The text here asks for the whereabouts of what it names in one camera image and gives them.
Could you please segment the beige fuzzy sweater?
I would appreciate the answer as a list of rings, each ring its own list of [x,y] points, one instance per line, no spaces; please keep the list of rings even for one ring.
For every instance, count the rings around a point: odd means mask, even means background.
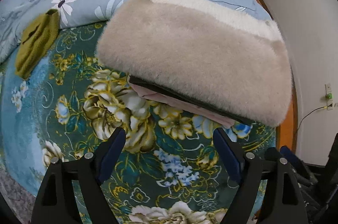
[[[283,122],[292,74],[277,24],[208,0],[128,0],[97,57],[110,68],[270,126]]]

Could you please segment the teal floral bed blanket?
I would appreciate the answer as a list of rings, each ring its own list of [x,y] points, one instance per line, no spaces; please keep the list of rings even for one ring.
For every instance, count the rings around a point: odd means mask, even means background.
[[[218,123],[141,99],[95,56],[105,23],[60,31],[30,77],[1,65],[1,191],[27,222],[52,160],[126,143],[102,191],[120,223],[220,223],[237,191],[213,145]]]

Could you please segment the pink folded garment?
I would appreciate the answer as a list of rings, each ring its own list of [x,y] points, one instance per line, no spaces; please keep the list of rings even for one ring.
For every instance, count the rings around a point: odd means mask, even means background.
[[[201,115],[203,117],[206,117],[212,121],[215,121],[217,123],[220,123],[221,125],[225,126],[226,128],[230,128],[235,124],[235,120],[223,116],[220,114],[217,114],[215,112],[209,111],[208,109],[205,109],[203,107],[185,102],[180,99],[176,99],[173,97],[170,97],[165,94],[160,94],[157,91],[150,90],[148,88],[145,88],[143,86],[140,86],[136,83],[135,77],[128,77],[128,83],[131,86],[131,88],[141,97],[150,101],[157,101],[160,103],[167,104],[171,107],[176,107],[178,109],[182,109],[184,111],[188,111],[190,113],[194,113],[196,115]]]

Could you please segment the dark grey folded garment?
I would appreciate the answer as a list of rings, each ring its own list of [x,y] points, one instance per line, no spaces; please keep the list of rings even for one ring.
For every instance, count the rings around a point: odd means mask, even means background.
[[[160,85],[156,85],[156,84],[147,82],[147,81],[140,79],[140,78],[137,78],[137,77],[135,77],[135,78],[136,78],[135,81],[138,85],[143,86],[143,87],[148,88],[148,89],[153,90],[153,91],[157,91],[160,94],[165,94],[165,95],[168,95],[170,97],[180,99],[180,100],[183,100],[185,102],[203,107],[205,109],[208,109],[209,111],[215,112],[215,113],[223,115],[223,116],[227,116],[227,117],[229,117],[229,118],[231,118],[231,119],[233,119],[233,120],[235,120],[235,121],[237,121],[241,124],[244,124],[244,125],[252,125],[252,124],[255,123],[255,121],[250,120],[247,117],[242,117],[242,116],[236,115],[234,113],[230,113],[229,111],[224,111],[222,109],[218,109],[217,107],[214,107],[213,105],[209,105],[209,104],[206,104],[206,103],[199,101],[197,99],[194,99],[194,98],[188,97],[186,95],[180,94],[180,93],[173,91],[169,88],[162,87]]]

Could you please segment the olive green knit garment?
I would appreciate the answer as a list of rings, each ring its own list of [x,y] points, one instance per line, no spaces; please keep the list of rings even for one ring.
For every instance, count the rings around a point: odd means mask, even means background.
[[[15,59],[15,74],[26,80],[59,34],[60,15],[50,9],[39,15],[22,33]]]

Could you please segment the orange wooden bed frame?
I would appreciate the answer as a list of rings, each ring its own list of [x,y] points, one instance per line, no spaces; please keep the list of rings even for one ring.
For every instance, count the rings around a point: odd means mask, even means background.
[[[263,0],[256,0],[266,11],[271,15]],[[292,78],[292,99],[289,104],[289,109],[284,121],[276,129],[276,145],[277,148],[287,146],[292,152],[296,151],[297,146],[297,126],[298,126],[298,104],[297,94],[294,85],[294,78]]]

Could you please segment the wall socket with plug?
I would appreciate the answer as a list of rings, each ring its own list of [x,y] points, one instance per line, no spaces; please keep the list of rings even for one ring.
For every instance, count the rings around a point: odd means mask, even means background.
[[[326,105],[323,105],[321,107],[315,108],[313,110],[311,110],[309,113],[307,113],[300,121],[298,124],[298,127],[296,129],[296,133],[298,133],[299,129],[301,128],[304,120],[309,117],[310,115],[312,115],[313,113],[317,112],[317,111],[321,111],[321,110],[333,110],[335,107],[337,107],[337,104],[334,103],[333,101],[334,95],[333,95],[333,91],[332,91],[332,87],[330,85],[330,83],[325,84],[325,96],[323,97]]]

